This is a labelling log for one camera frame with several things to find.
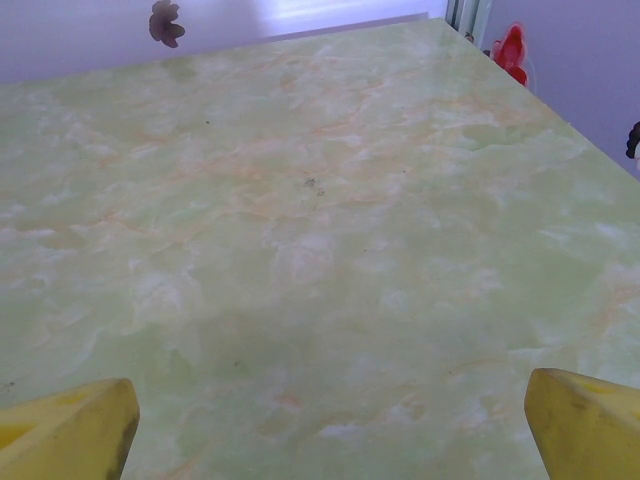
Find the red object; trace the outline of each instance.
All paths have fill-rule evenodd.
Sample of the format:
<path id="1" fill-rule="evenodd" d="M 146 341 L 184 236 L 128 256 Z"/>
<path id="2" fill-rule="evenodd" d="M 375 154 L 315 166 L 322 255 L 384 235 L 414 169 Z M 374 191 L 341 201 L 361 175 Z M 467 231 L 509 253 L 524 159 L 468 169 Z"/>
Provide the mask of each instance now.
<path id="1" fill-rule="evenodd" d="M 491 50 L 491 58 L 525 87 L 529 83 L 527 72 L 522 68 L 526 56 L 524 28 L 520 23 L 511 25 L 502 41 L 494 42 Z"/>

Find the black object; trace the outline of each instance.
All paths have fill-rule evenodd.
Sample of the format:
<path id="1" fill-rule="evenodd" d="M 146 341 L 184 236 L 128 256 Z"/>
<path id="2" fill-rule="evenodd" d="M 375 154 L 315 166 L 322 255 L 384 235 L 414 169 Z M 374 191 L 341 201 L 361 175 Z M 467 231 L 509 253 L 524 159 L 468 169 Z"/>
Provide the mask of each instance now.
<path id="1" fill-rule="evenodd" d="M 640 122 L 636 123 L 629 132 L 629 141 L 627 142 L 627 157 L 635 158 L 638 144 L 640 143 Z"/>

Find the dark spot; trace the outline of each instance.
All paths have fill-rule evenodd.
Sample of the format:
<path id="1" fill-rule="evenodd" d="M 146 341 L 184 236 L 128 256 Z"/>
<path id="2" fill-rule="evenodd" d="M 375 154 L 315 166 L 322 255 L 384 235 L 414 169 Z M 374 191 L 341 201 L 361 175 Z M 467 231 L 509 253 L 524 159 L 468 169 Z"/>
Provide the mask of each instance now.
<path id="1" fill-rule="evenodd" d="M 627 157 L 634 159 L 640 147 L 640 122 L 636 123 L 629 132 L 629 141 L 627 142 Z"/>
<path id="2" fill-rule="evenodd" d="M 140 413 L 138 412 L 135 418 L 131 420 L 127 427 L 124 429 L 124 432 L 122 433 L 122 439 L 120 440 L 120 444 L 118 445 L 116 467 L 109 469 L 105 480 L 117 480 L 122 476 L 122 470 L 124 469 L 124 464 L 127 461 L 127 457 L 129 456 L 129 450 L 131 449 L 131 444 L 133 443 L 133 437 L 136 435 L 139 420 Z"/>
<path id="3" fill-rule="evenodd" d="M 151 7 L 149 17 L 149 33 L 156 42 L 162 42 L 167 47 L 176 48 L 176 39 L 184 35 L 185 30 L 176 23 L 178 19 L 178 5 L 171 5 L 171 0 L 159 0 Z"/>

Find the lavender wall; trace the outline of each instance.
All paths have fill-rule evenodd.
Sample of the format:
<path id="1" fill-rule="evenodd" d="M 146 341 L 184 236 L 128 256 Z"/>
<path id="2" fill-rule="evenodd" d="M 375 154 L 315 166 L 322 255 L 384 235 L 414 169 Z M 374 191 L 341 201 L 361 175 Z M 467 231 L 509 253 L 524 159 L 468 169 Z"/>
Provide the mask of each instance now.
<path id="1" fill-rule="evenodd" d="M 514 21 L 533 93 L 640 180 L 625 156 L 640 121 L 640 0 L 493 0 L 482 48 Z"/>
<path id="2" fill-rule="evenodd" d="M 282 35 L 406 16 L 442 17 L 447 0 L 173 0 L 186 34 L 151 39 L 156 0 L 0 0 L 0 83 L 138 64 Z"/>

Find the flower sticker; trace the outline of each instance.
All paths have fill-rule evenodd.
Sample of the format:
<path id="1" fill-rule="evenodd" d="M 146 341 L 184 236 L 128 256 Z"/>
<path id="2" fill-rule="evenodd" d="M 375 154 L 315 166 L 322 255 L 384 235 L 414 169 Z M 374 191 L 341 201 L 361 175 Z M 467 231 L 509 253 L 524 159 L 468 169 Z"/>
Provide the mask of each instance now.
<path id="1" fill-rule="evenodd" d="M 502 41 L 494 42 L 491 49 L 493 61 L 525 87 L 529 83 L 527 72 L 522 68 L 526 56 L 524 28 L 520 23 L 511 25 Z"/>
<path id="2" fill-rule="evenodd" d="M 184 28 L 176 23 L 179 5 L 171 5 L 171 0 L 159 0 L 151 7 L 149 18 L 149 33 L 156 42 L 162 42 L 167 47 L 176 48 L 176 39 L 184 35 Z"/>
<path id="3" fill-rule="evenodd" d="M 636 123 L 629 132 L 626 155 L 636 160 L 636 167 L 640 170 L 640 122 Z"/>

